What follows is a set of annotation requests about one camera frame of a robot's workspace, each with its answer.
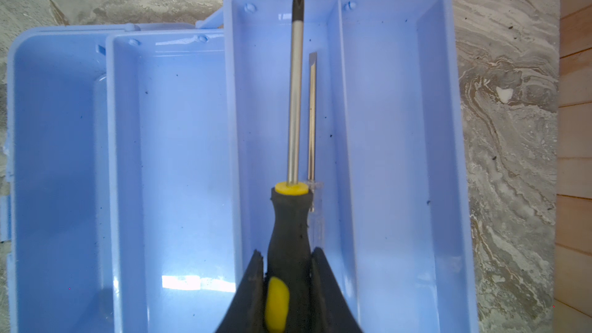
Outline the clear handled screwdriver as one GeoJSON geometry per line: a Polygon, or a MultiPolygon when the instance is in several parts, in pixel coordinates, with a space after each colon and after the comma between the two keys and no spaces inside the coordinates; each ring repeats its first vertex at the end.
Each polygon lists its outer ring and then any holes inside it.
{"type": "Polygon", "coordinates": [[[324,242],[322,217],[322,183],[316,180],[316,122],[317,122],[317,74],[318,54],[309,55],[309,116],[308,116],[308,186],[314,200],[308,217],[311,248],[321,247],[324,242]]]}

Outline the white blue tool box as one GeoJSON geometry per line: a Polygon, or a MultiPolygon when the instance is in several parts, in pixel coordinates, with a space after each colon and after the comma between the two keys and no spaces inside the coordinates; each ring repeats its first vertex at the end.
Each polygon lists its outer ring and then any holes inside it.
{"type": "MultiPolygon", "coordinates": [[[[213,332],[288,169],[292,0],[30,29],[7,62],[13,332],[213,332]]],[[[476,332],[452,0],[305,0],[319,248],[365,332],[476,332]]]]}

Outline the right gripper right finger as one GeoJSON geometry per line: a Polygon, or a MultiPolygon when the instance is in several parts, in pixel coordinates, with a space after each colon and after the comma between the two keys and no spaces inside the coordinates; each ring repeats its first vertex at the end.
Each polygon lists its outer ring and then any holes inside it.
{"type": "Polygon", "coordinates": [[[362,333],[321,248],[311,254],[311,332],[362,333]]]}

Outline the black yellow large screwdriver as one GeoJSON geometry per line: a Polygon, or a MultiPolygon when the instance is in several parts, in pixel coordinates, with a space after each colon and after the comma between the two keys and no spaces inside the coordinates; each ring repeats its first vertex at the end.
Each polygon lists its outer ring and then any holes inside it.
{"type": "Polygon", "coordinates": [[[313,193],[298,179],[305,0],[293,0],[288,119],[288,174],[271,191],[274,228],[268,246],[265,325],[269,332],[310,328],[311,249],[308,212],[313,193]]]}

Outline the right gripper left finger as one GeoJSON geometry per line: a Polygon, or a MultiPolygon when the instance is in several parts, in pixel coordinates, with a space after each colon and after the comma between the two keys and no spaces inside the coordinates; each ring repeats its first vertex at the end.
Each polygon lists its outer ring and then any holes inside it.
{"type": "Polygon", "coordinates": [[[255,250],[216,333],[264,331],[264,263],[255,250]]]}

